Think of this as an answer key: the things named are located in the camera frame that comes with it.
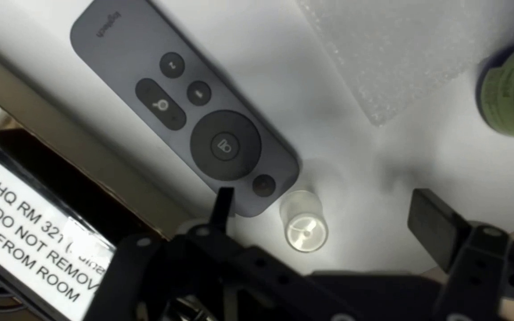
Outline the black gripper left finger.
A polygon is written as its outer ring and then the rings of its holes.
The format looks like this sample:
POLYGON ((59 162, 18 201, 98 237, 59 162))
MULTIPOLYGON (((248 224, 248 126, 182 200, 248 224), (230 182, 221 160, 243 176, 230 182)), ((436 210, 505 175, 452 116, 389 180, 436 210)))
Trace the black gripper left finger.
POLYGON ((221 187, 216 194, 209 224, 220 232, 225 232, 232 212, 234 212, 234 189, 221 187))

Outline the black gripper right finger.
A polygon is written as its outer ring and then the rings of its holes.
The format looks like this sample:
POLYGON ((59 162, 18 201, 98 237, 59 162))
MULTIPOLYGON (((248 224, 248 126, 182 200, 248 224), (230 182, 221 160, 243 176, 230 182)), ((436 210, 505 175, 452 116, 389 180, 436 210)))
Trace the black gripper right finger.
POLYGON ((407 226, 444 273, 471 233, 471 224, 432 189, 412 191, 407 226))

